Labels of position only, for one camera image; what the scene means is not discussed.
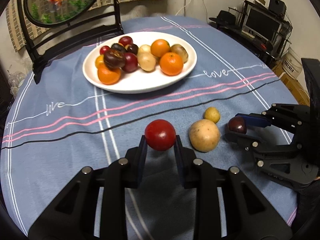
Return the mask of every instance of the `computer monitor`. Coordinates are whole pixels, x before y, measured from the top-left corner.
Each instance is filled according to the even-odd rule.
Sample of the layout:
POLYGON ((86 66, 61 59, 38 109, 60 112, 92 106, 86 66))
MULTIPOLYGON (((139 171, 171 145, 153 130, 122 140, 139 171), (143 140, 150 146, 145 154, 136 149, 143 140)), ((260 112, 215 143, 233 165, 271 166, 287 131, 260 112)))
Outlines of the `computer monitor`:
POLYGON ((244 30, 248 28, 273 44, 276 39, 276 33, 279 33, 281 29, 281 23, 264 14, 262 11, 250 7, 243 27, 244 30))

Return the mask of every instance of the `white bucket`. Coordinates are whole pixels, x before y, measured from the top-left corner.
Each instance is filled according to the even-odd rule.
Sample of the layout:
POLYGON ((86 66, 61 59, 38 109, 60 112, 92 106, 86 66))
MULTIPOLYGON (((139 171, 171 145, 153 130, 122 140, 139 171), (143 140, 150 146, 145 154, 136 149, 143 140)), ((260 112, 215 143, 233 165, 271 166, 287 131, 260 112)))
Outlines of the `white bucket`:
POLYGON ((288 49, 282 68, 293 79, 297 79, 299 74, 302 72, 301 58, 291 48, 288 49))

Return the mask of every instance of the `oval plate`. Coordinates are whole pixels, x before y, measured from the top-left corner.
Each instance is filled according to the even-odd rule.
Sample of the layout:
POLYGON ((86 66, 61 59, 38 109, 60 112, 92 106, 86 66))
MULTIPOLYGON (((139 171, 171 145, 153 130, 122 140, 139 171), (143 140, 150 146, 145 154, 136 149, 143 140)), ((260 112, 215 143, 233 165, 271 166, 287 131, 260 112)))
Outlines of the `oval plate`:
POLYGON ((121 36, 114 37, 110 40, 103 42, 101 45, 93 49, 85 58, 82 66, 82 71, 85 78, 93 85, 107 91, 121 94, 139 94, 146 93, 161 88, 170 86, 187 76, 195 67, 197 62, 197 54, 195 49, 185 40, 167 33, 158 32, 136 32, 128 33, 121 36), (182 45, 188 52, 188 61, 183 65, 182 72, 177 76, 167 76, 162 73, 160 66, 156 66, 156 70, 148 73, 139 68, 133 73, 122 73, 121 79, 117 84, 104 85, 100 82, 97 74, 97 68, 94 65, 96 58, 100 55, 99 51, 102 46, 108 45, 111 47, 113 43, 117 43, 123 36, 130 36, 133 43, 139 47, 143 44, 151 45, 155 40, 164 39, 173 44, 182 45))

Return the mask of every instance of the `black stripe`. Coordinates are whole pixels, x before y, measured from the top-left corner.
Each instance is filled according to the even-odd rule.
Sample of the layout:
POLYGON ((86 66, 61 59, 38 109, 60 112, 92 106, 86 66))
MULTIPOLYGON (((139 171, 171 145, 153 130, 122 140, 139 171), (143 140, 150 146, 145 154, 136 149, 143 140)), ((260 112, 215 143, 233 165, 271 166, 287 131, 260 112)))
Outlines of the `black stripe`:
POLYGON ((238 93, 238 94, 235 94, 233 96, 230 96, 230 97, 227 97, 227 98, 215 98, 215 99, 211 99, 209 101, 205 101, 203 103, 199 103, 199 104, 196 104, 196 105, 191 105, 191 106, 183 106, 183 107, 177 107, 177 108, 172 108, 172 109, 167 109, 167 110, 164 110, 164 111, 161 111, 161 112, 158 112, 158 113, 154 113, 154 114, 148 114, 148 115, 145 115, 145 116, 142 116, 142 117, 139 117, 137 119, 133 119, 133 120, 130 120, 130 121, 127 121, 127 122, 123 122, 123 123, 120 123, 120 124, 116 124, 114 126, 111 126, 110 128, 106 128, 104 130, 100 130, 100 131, 97 131, 97 132, 87 132, 87 131, 77 131, 77 132, 73 132, 73 133, 69 133, 63 137, 60 137, 60 138, 57 138, 57 139, 51 139, 51 140, 34 140, 34 141, 26 141, 26 142, 23 142, 21 144, 18 144, 18 145, 15 145, 15 146, 11 146, 11 147, 3 147, 1 148, 1 150, 3 149, 13 149, 13 148, 16 148, 16 147, 19 147, 19 146, 22 146, 24 144, 27 144, 27 143, 36 143, 36 142, 55 142, 55 141, 60 141, 60 140, 63 140, 71 135, 75 135, 75 134, 78 134, 78 133, 88 133, 88 134, 98 134, 98 133, 102 133, 102 132, 105 132, 105 131, 108 131, 108 130, 111 130, 111 129, 114 129, 114 128, 118 128, 120 126, 124 126, 126 124, 130 124, 130 123, 133 123, 133 122, 137 122, 137 121, 140 121, 142 119, 145 119, 145 118, 148 118, 148 117, 151 117, 151 116, 155 116, 155 115, 159 115, 159 114, 163 114, 163 113, 167 113, 167 112, 171 112, 171 111, 175 111, 175 110, 181 110, 181 109, 186 109, 186 108, 191 108, 191 107, 196 107, 196 106, 201 106, 201 105, 205 105, 205 104, 208 104, 208 103, 211 103, 213 101, 217 101, 217 100, 227 100, 227 99, 230 99, 230 98, 234 98, 234 97, 237 97, 237 96, 240 96, 240 95, 246 95, 246 94, 249 94, 251 93, 252 91, 255 91, 265 85, 268 85, 268 84, 271 84, 271 83, 274 83, 274 82, 277 82, 279 81, 280 79, 277 79, 277 80, 274 80, 274 81, 271 81, 271 82, 268 82, 268 83, 265 83, 251 91, 247 91, 247 92, 243 92, 243 93, 238 93))

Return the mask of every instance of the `blue tablecloth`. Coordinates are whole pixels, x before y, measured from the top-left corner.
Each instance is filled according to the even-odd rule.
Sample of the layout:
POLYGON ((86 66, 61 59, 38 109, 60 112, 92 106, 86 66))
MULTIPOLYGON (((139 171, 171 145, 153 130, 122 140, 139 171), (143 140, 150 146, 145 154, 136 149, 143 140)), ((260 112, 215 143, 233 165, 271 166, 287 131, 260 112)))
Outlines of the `blue tablecloth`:
MULTIPOLYGON (((225 124, 237 113, 261 113, 272 103, 296 103, 255 55, 203 22, 187 17, 150 17, 125 21, 123 27, 125 33, 158 31, 185 39, 197 52, 196 67, 188 77, 156 92, 109 93, 92 86, 82 74, 82 62, 98 40, 97 44, 54 60, 44 69, 38 85, 30 73, 9 112, 0 162, 5 204, 25 234, 82 167, 99 169, 123 157, 127 149, 139 144, 152 120, 171 122, 183 145, 191 147, 188 128, 202 119, 209 106, 219 109, 221 120, 217 125, 223 134, 225 124), (182 106, 189 108, 135 121, 182 106), (100 131, 124 122, 129 123, 104 133, 66 136, 77 131, 100 131)), ((276 127, 257 132, 274 144, 287 144, 292 138, 276 127)), ((283 219, 288 224, 292 222, 296 194, 256 173, 244 150, 222 138, 212 152, 196 155, 220 169, 238 166, 283 219)), ((192 239, 194 210, 195 191, 181 187, 173 149, 165 153, 149 149, 140 188, 126 190, 129 239, 192 239)), ((225 235, 225 221, 222 228, 225 235)))

